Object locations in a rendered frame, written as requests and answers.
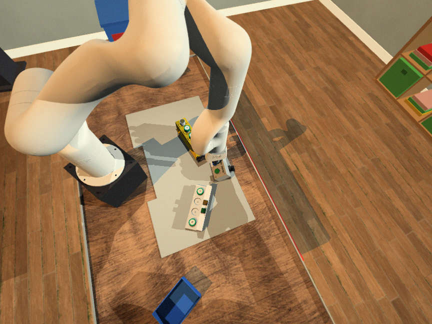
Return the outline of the yellow tube rack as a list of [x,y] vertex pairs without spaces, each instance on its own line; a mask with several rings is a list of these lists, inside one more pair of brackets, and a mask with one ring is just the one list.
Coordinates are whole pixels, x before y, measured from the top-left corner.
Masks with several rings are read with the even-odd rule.
[[[185,117],[182,118],[182,119],[185,120],[185,125],[184,125],[184,126],[186,126],[186,125],[190,126],[190,132],[189,132],[189,133],[191,133],[191,131],[192,131],[192,127],[191,127],[191,125],[188,123],[188,121],[186,120]],[[192,146],[191,146],[191,139],[189,138],[189,133],[186,133],[186,132],[185,132],[185,130],[184,130],[184,126],[181,126],[181,124],[180,124],[180,120],[176,121],[175,124],[176,124],[176,128],[177,128],[177,132],[179,133],[179,135],[181,136],[181,138],[183,139],[183,141],[185,142],[185,144],[187,145],[187,147],[189,148],[189,150],[191,151],[191,153],[193,154],[193,156],[194,156],[195,159],[196,159],[196,158],[199,157],[200,155],[196,154],[196,153],[193,151]],[[196,159],[196,160],[197,160],[197,159]]]

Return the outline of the beige flat mat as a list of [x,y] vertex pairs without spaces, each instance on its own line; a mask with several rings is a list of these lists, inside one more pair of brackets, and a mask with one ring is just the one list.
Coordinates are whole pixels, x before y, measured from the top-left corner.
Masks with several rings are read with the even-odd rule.
[[[156,199],[147,202],[161,258],[255,220],[234,171],[214,182],[210,163],[199,163],[177,132],[193,125],[204,106],[199,96],[125,115],[133,148],[143,147]],[[212,186],[201,231],[185,228],[196,185]]]

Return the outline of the blue open tray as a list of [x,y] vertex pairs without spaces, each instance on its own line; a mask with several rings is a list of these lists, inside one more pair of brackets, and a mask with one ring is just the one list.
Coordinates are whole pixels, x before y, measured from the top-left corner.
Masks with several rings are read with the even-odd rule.
[[183,276],[165,298],[152,315],[160,324],[181,324],[201,293]]

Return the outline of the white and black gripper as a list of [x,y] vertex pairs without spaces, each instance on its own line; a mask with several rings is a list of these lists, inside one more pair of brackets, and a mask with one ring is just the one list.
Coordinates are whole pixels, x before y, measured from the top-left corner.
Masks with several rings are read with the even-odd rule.
[[225,149],[221,152],[214,153],[209,151],[207,154],[205,154],[204,159],[206,162],[212,162],[214,165],[217,164],[218,160],[223,160],[227,157],[227,145],[225,146]]

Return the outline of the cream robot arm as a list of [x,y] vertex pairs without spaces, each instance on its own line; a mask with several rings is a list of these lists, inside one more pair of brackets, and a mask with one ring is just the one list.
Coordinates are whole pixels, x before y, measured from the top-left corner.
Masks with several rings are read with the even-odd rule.
[[91,39],[55,71],[35,67],[17,76],[4,125],[15,150],[57,153],[85,184],[112,183],[124,170],[124,155],[101,143],[87,117],[122,87],[171,85],[185,72],[190,49],[210,67],[208,105],[191,129],[191,147],[199,156],[225,149],[252,55],[247,32],[206,0],[128,0],[128,14],[118,40]]

